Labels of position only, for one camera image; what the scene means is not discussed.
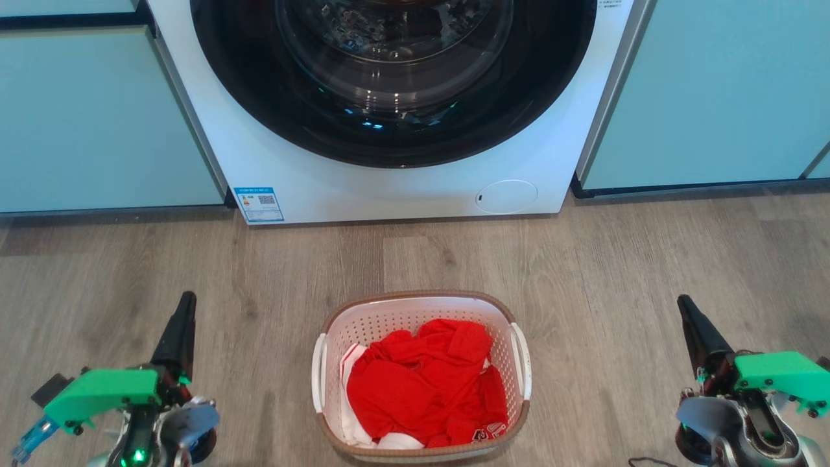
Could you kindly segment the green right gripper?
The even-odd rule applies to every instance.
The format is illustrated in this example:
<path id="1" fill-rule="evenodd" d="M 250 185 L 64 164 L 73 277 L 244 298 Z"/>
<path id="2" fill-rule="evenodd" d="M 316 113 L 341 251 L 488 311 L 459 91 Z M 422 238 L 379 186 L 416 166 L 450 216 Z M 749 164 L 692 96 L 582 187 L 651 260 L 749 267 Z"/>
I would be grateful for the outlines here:
<path id="1" fill-rule="evenodd" d="M 688 294 L 679 295 L 683 335 L 694 378 L 705 396 L 758 390 L 783 394 L 811 417 L 828 414 L 829 364 L 799 352 L 735 352 Z"/>

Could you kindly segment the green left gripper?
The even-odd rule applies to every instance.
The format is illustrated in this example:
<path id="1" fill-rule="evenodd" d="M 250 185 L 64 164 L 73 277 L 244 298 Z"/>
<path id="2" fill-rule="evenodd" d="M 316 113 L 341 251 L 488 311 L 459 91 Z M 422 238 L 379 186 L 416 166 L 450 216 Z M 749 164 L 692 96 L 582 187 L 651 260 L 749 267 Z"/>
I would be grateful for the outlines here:
<path id="1" fill-rule="evenodd" d="M 182 404 L 190 399 L 195 360 L 196 294 L 185 291 L 164 328 L 150 359 L 166 368 L 101 368 L 87 370 L 65 384 L 43 408 L 45 416 L 67 432 L 77 432 L 92 419 L 134 406 Z"/>

